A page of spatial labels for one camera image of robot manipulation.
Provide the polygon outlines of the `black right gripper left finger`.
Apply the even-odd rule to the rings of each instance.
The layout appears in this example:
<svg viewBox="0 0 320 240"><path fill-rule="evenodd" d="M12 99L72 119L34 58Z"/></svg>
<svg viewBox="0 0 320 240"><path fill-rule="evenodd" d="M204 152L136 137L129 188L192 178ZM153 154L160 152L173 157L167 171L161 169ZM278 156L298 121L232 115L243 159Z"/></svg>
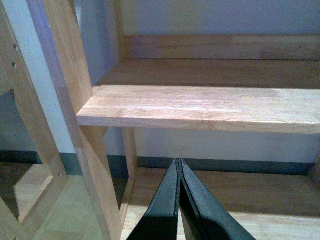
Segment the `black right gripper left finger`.
<svg viewBox="0 0 320 240"><path fill-rule="evenodd" d="M174 159L160 183L147 211L129 240L175 240L178 232L181 176Z"/></svg>

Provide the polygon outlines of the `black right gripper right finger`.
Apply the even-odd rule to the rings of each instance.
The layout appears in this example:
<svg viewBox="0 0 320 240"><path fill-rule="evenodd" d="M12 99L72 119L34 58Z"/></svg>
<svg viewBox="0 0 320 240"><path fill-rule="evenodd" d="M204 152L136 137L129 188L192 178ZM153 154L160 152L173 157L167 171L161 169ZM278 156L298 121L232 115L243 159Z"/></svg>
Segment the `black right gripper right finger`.
<svg viewBox="0 0 320 240"><path fill-rule="evenodd" d="M187 240L253 240L202 181L179 160L180 208Z"/></svg>

